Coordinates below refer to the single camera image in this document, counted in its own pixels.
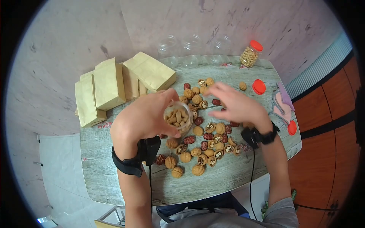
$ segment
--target left hand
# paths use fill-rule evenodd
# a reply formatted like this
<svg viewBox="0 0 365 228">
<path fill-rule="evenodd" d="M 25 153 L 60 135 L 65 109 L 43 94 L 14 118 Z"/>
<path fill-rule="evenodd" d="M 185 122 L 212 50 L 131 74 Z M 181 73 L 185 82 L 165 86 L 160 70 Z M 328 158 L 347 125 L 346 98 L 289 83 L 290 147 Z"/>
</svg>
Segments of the left hand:
<svg viewBox="0 0 365 228">
<path fill-rule="evenodd" d="M 116 144 L 137 144 L 140 139 L 153 138 L 159 134 L 179 138 L 177 128 L 163 118 L 164 110 L 171 100 L 179 101 L 177 92 L 172 88 L 140 97 L 123 109 L 110 128 L 114 148 Z"/>
</svg>

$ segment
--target person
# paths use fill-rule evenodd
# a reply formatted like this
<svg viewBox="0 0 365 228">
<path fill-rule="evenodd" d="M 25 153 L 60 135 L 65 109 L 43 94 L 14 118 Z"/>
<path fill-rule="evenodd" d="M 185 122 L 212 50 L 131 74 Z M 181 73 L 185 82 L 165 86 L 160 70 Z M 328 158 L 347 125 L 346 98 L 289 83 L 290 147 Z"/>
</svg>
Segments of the person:
<svg viewBox="0 0 365 228">
<path fill-rule="evenodd" d="M 213 95 L 227 106 L 225 111 L 211 111 L 210 116 L 237 123 L 251 122 L 261 134 L 273 131 L 268 113 L 257 101 L 232 87 L 217 82 L 204 93 Z M 179 138 L 180 133 L 163 119 L 163 112 L 171 100 L 179 101 L 177 92 L 170 88 L 140 97 L 128 105 L 115 118 L 111 138 L 116 155 L 120 160 L 130 159 L 137 154 L 137 142 L 159 134 Z M 291 199 L 287 155 L 277 135 L 274 141 L 261 145 L 262 154 L 270 174 L 269 208 L 263 222 L 237 216 L 224 208 L 210 213 L 199 209 L 184 209 L 172 216 L 164 226 L 173 227 L 298 227 L 298 219 Z M 126 204 L 126 227 L 153 227 L 151 217 L 151 189 L 145 171 L 140 178 L 117 170 L 120 190 Z"/>
</svg>

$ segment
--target hand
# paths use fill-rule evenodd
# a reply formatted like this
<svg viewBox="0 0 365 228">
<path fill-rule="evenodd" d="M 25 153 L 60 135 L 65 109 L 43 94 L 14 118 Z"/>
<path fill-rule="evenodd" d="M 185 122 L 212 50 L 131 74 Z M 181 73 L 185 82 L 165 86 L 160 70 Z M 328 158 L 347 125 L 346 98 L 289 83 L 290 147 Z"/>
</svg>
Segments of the hand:
<svg viewBox="0 0 365 228">
<path fill-rule="evenodd" d="M 204 93 L 204 96 L 208 95 L 214 95 L 227 106 L 225 111 L 210 112 L 210 116 L 237 123 L 251 122 L 260 132 L 261 130 L 270 131 L 267 129 L 270 127 L 272 129 L 272 124 L 265 108 L 259 102 L 232 87 L 222 82 L 216 82 Z"/>
<path fill-rule="evenodd" d="M 124 144 L 137 145 L 140 139 L 153 138 L 159 134 L 180 137 L 177 128 L 163 118 L 164 110 L 171 100 L 179 101 L 177 92 L 172 88 L 140 97 L 123 109 L 110 128 L 116 153 L 117 148 L 124 149 Z"/>
</svg>

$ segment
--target plastic jar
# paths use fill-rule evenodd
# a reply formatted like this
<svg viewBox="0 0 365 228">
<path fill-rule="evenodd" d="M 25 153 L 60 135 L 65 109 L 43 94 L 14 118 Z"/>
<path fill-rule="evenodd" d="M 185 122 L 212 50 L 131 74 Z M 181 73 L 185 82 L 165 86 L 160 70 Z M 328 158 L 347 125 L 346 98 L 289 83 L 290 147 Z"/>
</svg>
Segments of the plastic jar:
<svg viewBox="0 0 365 228">
<path fill-rule="evenodd" d="M 227 36 L 222 36 L 214 39 L 210 43 L 210 52 L 208 61 L 211 64 L 220 65 L 227 62 L 227 55 L 231 50 L 231 40 Z"/>
<path fill-rule="evenodd" d="M 164 111 L 164 116 L 163 116 L 164 119 L 165 119 L 165 116 L 168 116 L 171 112 L 174 112 L 174 110 L 182 110 L 188 115 L 188 118 L 187 118 L 187 121 L 185 122 L 185 124 L 183 124 L 182 126 L 179 126 L 179 127 L 176 126 L 177 130 L 183 136 L 184 134 L 186 134 L 189 131 L 189 129 L 191 128 L 191 125 L 193 124 L 193 113 L 185 103 L 182 103 L 180 101 L 172 101 Z"/>
<path fill-rule="evenodd" d="M 242 55 L 239 57 L 239 60 L 245 67 L 253 67 L 263 49 L 264 48 L 259 42 L 251 40 L 250 46 L 246 47 Z"/>
<path fill-rule="evenodd" d="M 181 41 L 182 58 L 181 65 L 186 68 L 195 68 L 201 61 L 201 39 L 198 35 L 186 36 Z"/>
<path fill-rule="evenodd" d="M 168 35 L 158 43 L 158 60 L 173 68 L 178 64 L 178 42 L 173 35 Z"/>
</svg>

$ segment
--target red jar lid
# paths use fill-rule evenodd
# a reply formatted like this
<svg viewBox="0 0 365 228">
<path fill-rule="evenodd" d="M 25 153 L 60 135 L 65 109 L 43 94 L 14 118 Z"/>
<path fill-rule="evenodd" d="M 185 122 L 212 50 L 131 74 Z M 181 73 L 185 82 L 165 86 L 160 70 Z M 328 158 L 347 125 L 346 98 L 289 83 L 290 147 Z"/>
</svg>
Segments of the red jar lid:
<svg viewBox="0 0 365 228">
<path fill-rule="evenodd" d="M 250 45 L 251 45 L 251 47 L 253 47 L 257 51 L 262 51 L 264 49 L 264 47 L 259 42 L 255 41 L 255 40 L 251 40 Z"/>
<path fill-rule="evenodd" d="M 289 135 L 295 135 L 296 133 L 296 123 L 293 120 L 288 125 L 288 133 Z"/>
<path fill-rule="evenodd" d="M 260 79 L 256 79 L 252 84 L 252 89 L 257 93 L 258 95 L 263 95 L 266 91 L 266 85 L 263 81 Z"/>
</svg>

